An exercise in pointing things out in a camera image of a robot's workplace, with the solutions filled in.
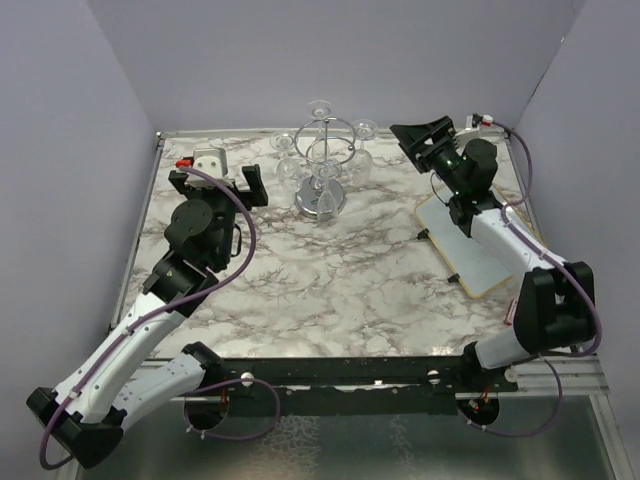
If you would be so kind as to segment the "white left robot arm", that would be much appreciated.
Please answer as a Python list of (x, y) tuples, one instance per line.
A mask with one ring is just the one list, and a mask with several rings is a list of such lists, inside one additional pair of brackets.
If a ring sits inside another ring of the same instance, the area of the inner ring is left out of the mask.
[(187, 347), (146, 378), (132, 376), (209, 295), (249, 267), (257, 247), (249, 212), (267, 206), (268, 195), (259, 166), (245, 166), (242, 173), (245, 191), (193, 164), (170, 172), (170, 183), (185, 199), (165, 230), (168, 251), (94, 353), (57, 386), (39, 387), (27, 398), (44, 427), (43, 469), (56, 470), (72, 460), (92, 468), (131, 427), (173, 397), (218, 388), (220, 359), (201, 344)]

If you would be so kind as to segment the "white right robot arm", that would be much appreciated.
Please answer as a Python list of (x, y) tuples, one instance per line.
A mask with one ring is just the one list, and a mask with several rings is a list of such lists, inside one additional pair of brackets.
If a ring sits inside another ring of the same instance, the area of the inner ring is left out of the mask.
[(571, 357), (579, 344), (588, 343), (586, 352), (595, 353), (602, 323), (593, 271), (548, 250), (516, 223), (515, 205), (496, 198), (491, 190), (498, 171), (496, 146), (480, 137), (461, 144), (448, 116), (425, 124), (393, 124), (390, 131), (419, 173), (436, 174), (449, 189), (452, 223), (521, 281), (511, 326), (465, 346), (461, 383), (481, 391), (499, 370), (538, 355)]

